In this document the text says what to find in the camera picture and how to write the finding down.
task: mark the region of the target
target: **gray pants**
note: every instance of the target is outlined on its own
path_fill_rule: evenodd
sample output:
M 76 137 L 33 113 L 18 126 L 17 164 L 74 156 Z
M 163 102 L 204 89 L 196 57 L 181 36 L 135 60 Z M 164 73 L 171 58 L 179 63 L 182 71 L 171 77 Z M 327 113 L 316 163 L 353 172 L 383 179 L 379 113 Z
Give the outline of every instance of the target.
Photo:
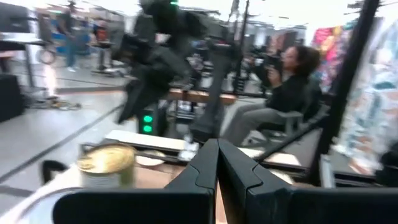
M 264 103 L 253 103 L 240 106 L 225 129 L 223 139 L 235 146 L 240 146 L 250 131 L 255 130 L 261 123 L 284 124 L 276 110 L 266 108 Z

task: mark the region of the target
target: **black camera equipment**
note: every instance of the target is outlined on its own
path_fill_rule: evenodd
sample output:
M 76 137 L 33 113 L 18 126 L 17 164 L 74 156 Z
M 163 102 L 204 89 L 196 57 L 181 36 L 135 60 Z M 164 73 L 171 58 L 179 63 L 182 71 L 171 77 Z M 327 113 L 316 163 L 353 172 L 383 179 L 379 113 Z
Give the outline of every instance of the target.
M 118 123 L 140 113 L 146 106 L 165 96 L 170 90 L 170 83 L 176 80 L 190 80 L 197 74 L 186 58 L 193 52 L 193 39 L 208 40 L 210 57 L 214 64 L 213 83 L 209 90 L 210 101 L 205 113 L 190 127 L 193 138 L 205 142 L 218 137 L 215 119 L 222 92 L 224 75 L 231 68 L 231 61 L 236 55 L 233 44 L 218 44 L 215 40 L 223 39 L 225 28 L 219 22 L 201 14 L 181 11 L 170 0 L 142 1 L 142 11 L 137 17 L 132 34 L 120 33 L 120 38 L 111 49 L 112 58 L 129 62 L 134 67 L 134 87 L 127 91 L 127 100 Z M 155 42 L 156 33 L 170 35 L 166 43 Z
M 281 52 L 279 51 L 275 55 L 268 55 L 265 52 L 259 51 L 256 51 L 255 53 L 255 59 L 258 63 L 252 66 L 251 72 L 253 72 L 261 81 L 261 86 L 263 87 L 264 92 L 271 87 L 271 83 L 268 79 L 268 68 L 276 69 L 282 78 L 283 63 L 280 59 Z

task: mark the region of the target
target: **green indicator light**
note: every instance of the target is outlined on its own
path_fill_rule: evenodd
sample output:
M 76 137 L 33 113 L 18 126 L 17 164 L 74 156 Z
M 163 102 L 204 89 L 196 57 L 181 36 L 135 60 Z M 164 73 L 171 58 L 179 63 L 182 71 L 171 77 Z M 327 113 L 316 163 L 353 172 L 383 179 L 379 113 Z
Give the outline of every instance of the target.
M 146 133 L 152 132 L 152 127 L 149 126 L 149 125 L 145 125 L 144 126 L 144 132 L 146 132 Z
M 150 123 L 152 122 L 154 119 L 151 116 L 144 116 L 144 122 Z

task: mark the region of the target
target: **can lid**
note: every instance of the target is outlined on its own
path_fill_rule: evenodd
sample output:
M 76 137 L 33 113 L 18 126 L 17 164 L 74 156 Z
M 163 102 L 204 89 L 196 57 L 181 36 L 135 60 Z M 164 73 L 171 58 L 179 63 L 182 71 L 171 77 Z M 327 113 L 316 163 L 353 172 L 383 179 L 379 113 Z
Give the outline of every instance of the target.
M 84 172 L 107 174 L 118 172 L 134 163 L 134 148 L 110 145 L 95 149 L 81 157 L 77 166 Z

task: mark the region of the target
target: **ceiling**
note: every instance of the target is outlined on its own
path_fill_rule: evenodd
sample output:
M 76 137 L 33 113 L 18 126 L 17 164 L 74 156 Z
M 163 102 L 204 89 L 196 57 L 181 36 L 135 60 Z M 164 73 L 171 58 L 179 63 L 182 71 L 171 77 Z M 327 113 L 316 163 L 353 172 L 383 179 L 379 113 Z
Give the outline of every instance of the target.
M 0 0 L 12 1 L 13 4 L 66 4 L 68 0 Z M 135 15 L 140 7 L 138 0 L 76 0 L 78 4 L 90 2 L 105 8 L 121 11 L 127 15 Z M 302 24 L 313 24 L 314 26 L 335 26 L 343 23 L 343 14 L 347 11 L 347 4 L 355 0 L 250 0 L 249 13 L 258 15 L 252 21 L 277 24 L 278 26 L 294 26 Z M 202 9 L 219 10 L 220 19 L 227 20 L 231 10 L 232 0 L 179 0 L 180 6 L 196 7 Z M 246 0 L 240 0 L 239 13 L 243 14 Z

